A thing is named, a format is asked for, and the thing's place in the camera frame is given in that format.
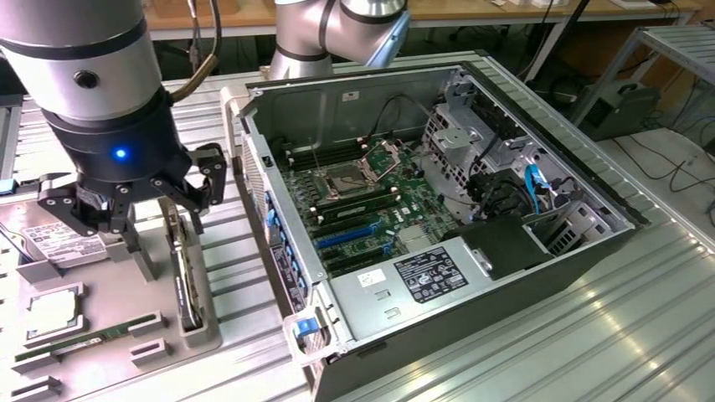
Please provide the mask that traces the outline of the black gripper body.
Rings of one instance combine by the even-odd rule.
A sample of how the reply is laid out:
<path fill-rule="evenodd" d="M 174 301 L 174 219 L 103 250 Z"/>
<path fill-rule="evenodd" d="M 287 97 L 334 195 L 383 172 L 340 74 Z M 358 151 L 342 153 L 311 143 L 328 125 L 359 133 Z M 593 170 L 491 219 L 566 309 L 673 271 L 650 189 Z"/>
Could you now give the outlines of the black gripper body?
<path fill-rule="evenodd" d="M 160 196 L 156 179 L 184 189 L 192 165 L 180 143 L 170 93 L 155 92 L 135 112 L 104 121 L 70 121 L 44 111 L 43 116 L 79 172 L 79 185 L 115 198 L 130 187 L 134 202 Z"/>

